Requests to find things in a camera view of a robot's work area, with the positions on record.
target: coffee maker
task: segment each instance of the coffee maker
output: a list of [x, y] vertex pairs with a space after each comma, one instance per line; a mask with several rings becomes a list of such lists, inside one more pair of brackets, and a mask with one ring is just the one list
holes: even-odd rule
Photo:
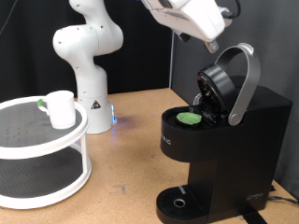
[[[241, 83], [225, 73], [239, 53], [248, 62]], [[188, 183], [157, 198], [156, 212], [163, 223], [211, 223], [265, 208], [292, 102], [258, 86], [260, 74], [252, 46], [228, 48], [199, 72], [195, 105], [163, 113], [162, 152], [190, 163]], [[179, 122], [178, 114], [186, 112], [202, 116], [202, 121]]]

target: green tag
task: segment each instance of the green tag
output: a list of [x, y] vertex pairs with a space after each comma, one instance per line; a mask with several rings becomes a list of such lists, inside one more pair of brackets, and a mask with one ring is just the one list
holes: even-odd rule
[[202, 116], [190, 112], [185, 112], [179, 113], [177, 115], [177, 119], [182, 123], [193, 125], [199, 123], [202, 120]]
[[43, 101], [42, 99], [39, 99], [39, 100], [37, 101], [37, 105], [38, 105], [38, 106], [42, 106], [43, 103], [44, 103], [44, 101]]

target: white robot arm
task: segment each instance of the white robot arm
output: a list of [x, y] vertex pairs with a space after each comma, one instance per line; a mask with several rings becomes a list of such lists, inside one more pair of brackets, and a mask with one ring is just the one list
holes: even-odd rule
[[190, 35], [202, 39], [206, 48], [214, 53], [219, 47], [215, 39], [235, 18], [214, 0], [141, 0], [153, 18], [170, 27], [182, 40]]
[[69, 0], [69, 3], [84, 16], [86, 24], [58, 30], [53, 46], [75, 71], [78, 102], [89, 118], [87, 133], [102, 133], [112, 127], [112, 106], [107, 99], [107, 74], [94, 64], [93, 57], [120, 49], [122, 31], [108, 16], [104, 0]]

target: mug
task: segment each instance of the mug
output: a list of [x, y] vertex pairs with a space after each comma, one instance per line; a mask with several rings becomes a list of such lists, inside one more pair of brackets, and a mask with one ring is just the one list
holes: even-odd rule
[[76, 124], [74, 93], [71, 91], [54, 91], [45, 98], [39, 99], [38, 108], [50, 116], [54, 129], [67, 129]]

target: wooden table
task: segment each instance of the wooden table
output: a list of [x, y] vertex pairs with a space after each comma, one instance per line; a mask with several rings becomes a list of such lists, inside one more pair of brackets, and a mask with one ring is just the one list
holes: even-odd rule
[[[187, 184], [189, 164], [173, 161], [160, 150], [161, 115], [186, 103], [170, 89], [109, 95], [118, 124], [106, 133], [88, 135], [93, 163], [87, 184], [70, 198], [32, 210], [0, 209], [0, 224], [105, 223], [154, 224], [158, 194]], [[292, 196], [278, 183], [270, 193]], [[260, 212], [269, 224], [298, 224], [299, 206], [269, 202]], [[220, 224], [246, 224], [241, 217]]]

